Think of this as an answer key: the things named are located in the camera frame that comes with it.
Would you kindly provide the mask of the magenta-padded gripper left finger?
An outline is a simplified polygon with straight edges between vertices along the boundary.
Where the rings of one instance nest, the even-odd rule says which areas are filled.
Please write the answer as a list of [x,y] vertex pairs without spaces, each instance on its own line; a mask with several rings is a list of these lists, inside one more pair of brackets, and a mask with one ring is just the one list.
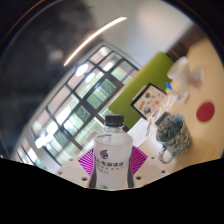
[[56,175],[81,187],[94,188],[93,170],[93,150],[90,149],[77,158],[68,159],[56,172]]

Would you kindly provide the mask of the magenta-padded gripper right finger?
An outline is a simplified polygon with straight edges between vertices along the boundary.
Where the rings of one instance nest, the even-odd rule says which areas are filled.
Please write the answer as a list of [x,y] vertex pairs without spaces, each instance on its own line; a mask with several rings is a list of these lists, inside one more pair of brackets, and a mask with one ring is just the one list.
[[148,156],[133,146],[129,160],[127,184],[129,188],[140,188],[169,175],[167,169],[155,156]]

